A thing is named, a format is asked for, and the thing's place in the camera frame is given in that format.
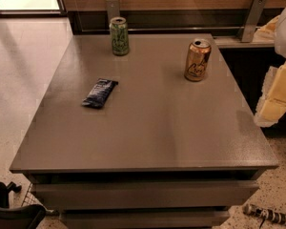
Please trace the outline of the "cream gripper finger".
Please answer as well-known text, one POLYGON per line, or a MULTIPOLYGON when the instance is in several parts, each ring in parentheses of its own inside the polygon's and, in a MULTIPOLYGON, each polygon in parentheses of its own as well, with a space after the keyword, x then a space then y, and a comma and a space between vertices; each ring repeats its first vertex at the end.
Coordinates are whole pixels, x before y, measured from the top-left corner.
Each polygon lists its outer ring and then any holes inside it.
POLYGON ((278 68, 269 68, 261 91, 254 122, 259 127, 271 127, 286 113, 286 61, 278 68))
POLYGON ((254 42, 261 40, 273 40, 275 38, 276 23, 279 16, 270 20, 267 24, 259 28, 254 34, 254 42))

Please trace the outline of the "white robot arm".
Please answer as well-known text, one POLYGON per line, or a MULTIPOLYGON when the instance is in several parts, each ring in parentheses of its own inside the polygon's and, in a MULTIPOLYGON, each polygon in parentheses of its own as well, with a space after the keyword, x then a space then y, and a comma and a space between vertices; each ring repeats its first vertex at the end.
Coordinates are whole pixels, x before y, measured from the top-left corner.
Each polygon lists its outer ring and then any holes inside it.
MULTIPOLYGON (((274 40, 275 52, 286 59, 286 8, 255 32, 254 40, 274 40)), ((271 127, 286 113, 286 61, 278 68, 271 66, 265 74, 254 122, 271 127)))

